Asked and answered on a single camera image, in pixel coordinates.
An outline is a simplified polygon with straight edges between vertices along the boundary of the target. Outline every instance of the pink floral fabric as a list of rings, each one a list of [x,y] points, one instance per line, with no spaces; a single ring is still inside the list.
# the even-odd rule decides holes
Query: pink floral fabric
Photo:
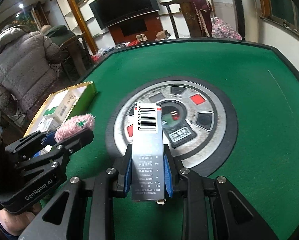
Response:
[[[235,31],[228,23],[224,22],[218,17],[211,18],[212,31],[211,35],[213,38],[226,38],[241,40],[240,34]]]

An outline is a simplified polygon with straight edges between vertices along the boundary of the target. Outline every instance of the jacket hood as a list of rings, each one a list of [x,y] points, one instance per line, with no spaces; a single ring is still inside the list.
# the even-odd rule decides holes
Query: jacket hood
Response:
[[[68,29],[65,25],[58,25],[55,27],[52,27],[49,31],[47,31],[44,35],[52,38],[56,36],[61,36],[63,34],[67,34]]]
[[[25,33],[30,33],[30,29],[25,25],[13,26],[2,31],[0,34],[0,54],[7,44],[23,36]]]

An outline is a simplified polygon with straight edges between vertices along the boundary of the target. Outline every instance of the red button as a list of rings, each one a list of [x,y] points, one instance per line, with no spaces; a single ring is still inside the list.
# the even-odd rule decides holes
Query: red button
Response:
[[[200,95],[196,94],[190,97],[190,99],[196,104],[200,105],[201,103],[204,103],[206,100]]]
[[[127,132],[129,137],[133,137],[133,125],[127,127]]]

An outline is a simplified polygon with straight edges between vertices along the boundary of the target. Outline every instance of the television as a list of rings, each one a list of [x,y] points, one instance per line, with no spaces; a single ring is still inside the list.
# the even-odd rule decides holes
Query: television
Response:
[[[156,0],[95,0],[89,5],[101,29],[159,11]]]

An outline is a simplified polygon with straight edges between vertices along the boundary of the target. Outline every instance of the barcode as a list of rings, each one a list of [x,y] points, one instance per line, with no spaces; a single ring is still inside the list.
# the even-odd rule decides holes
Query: barcode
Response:
[[[155,108],[141,108],[139,131],[156,131],[156,109]]]
[[[67,106],[64,106],[64,107],[63,107],[62,111],[60,111],[60,113],[59,113],[59,116],[62,116],[62,115],[64,114],[66,108],[67,108]]]

